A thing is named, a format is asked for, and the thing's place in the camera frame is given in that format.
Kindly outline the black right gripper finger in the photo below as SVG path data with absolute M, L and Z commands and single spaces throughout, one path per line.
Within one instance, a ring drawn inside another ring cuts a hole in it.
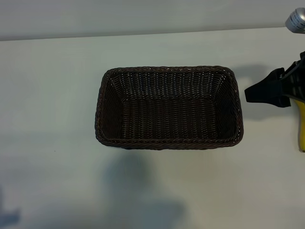
M 290 99 L 286 96 L 274 97 L 274 98 L 258 98 L 253 96 L 246 96 L 246 101 L 248 103 L 271 104 L 280 108 L 291 106 Z
M 246 97 L 271 97 L 279 91 L 280 75 L 284 73 L 284 68 L 271 71 L 263 80 L 245 89 Z

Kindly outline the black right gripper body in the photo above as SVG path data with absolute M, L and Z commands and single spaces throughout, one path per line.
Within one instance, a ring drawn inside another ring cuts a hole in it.
M 283 95 L 305 102 L 305 52 L 284 72 L 281 84 Z

